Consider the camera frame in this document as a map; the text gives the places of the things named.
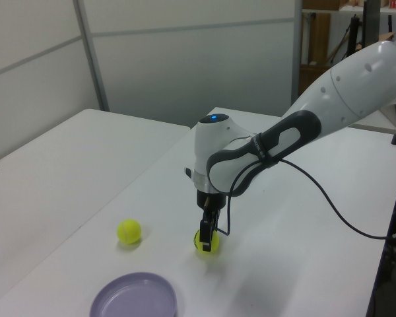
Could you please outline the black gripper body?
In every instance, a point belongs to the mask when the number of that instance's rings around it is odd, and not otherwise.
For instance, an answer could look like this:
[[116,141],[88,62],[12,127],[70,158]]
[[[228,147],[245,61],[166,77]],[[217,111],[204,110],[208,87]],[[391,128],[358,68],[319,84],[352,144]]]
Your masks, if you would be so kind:
[[197,205],[204,211],[215,213],[220,211],[226,205],[226,195],[224,194],[209,194],[197,190]]

